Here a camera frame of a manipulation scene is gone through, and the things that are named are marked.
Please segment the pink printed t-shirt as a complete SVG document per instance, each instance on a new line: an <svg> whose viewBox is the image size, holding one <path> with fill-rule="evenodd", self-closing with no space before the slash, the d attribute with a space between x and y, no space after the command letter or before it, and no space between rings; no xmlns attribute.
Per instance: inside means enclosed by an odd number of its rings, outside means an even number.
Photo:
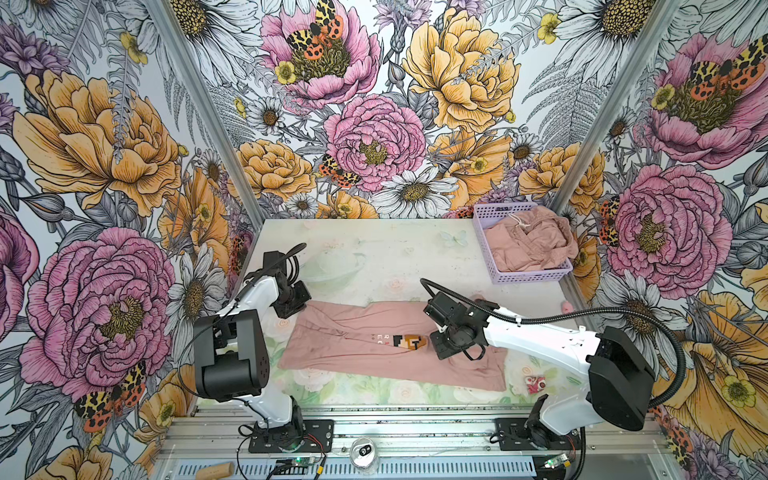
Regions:
<svg viewBox="0 0 768 480"><path fill-rule="evenodd" d="M475 346L468 355L439 359L430 339L437 325L425 307L408 301L365 307L310 301L298 314L279 367L506 390L506 352Z"/></svg>

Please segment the lavender plastic laundry basket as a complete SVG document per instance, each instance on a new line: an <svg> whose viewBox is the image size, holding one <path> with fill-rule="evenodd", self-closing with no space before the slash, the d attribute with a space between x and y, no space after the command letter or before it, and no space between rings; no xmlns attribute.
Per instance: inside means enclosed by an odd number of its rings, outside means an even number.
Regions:
<svg viewBox="0 0 768 480"><path fill-rule="evenodd" d="M473 226L494 284L559 281L578 242L569 221L533 202L476 204Z"/></svg>

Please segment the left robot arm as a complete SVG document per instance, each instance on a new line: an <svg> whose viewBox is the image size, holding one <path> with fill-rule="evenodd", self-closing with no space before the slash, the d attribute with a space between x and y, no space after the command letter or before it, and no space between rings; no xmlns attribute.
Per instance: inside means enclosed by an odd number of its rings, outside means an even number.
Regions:
<svg viewBox="0 0 768 480"><path fill-rule="evenodd" d="M255 432L270 446L292 450L305 436L296 400L270 383L270 357L262 321L269 311L288 319L305 309L311 295L299 279L295 245L286 253L268 251L262 267L246 274L234 298L194 324L190 346L195 390L219 403L239 401L255 415Z"/></svg>

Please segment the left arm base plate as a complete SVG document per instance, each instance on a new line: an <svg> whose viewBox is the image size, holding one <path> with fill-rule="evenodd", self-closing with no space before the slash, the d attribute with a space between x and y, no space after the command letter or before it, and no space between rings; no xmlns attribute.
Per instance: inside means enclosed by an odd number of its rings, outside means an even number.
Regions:
<svg viewBox="0 0 768 480"><path fill-rule="evenodd" d="M296 422L252 434L248 443L251 454L330 453L335 422L309 419L299 428Z"/></svg>

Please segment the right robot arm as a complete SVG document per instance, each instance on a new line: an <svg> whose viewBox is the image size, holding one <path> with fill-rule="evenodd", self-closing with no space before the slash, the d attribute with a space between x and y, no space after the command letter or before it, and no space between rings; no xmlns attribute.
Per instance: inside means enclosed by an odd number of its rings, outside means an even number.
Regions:
<svg viewBox="0 0 768 480"><path fill-rule="evenodd" d="M541 395L510 437L544 449L600 423L626 431L643 429L655 375L624 331L568 329L485 300L463 304L445 293L430 299L424 312L437 326L430 339L441 360L468 355L474 346L482 355L500 348L548 361L576 378L574 393Z"/></svg>

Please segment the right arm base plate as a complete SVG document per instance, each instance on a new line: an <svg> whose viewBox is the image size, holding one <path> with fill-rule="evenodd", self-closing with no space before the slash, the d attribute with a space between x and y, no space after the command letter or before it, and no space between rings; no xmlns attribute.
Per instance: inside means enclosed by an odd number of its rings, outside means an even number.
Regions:
<svg viewBox="0 0 768 480"><path fill-rule="evenodd" d="M494 432L489 437L502 451L576 451L581 448L580 435L574 431L558 435L539 421L522 417L497 418Z"/></svg>

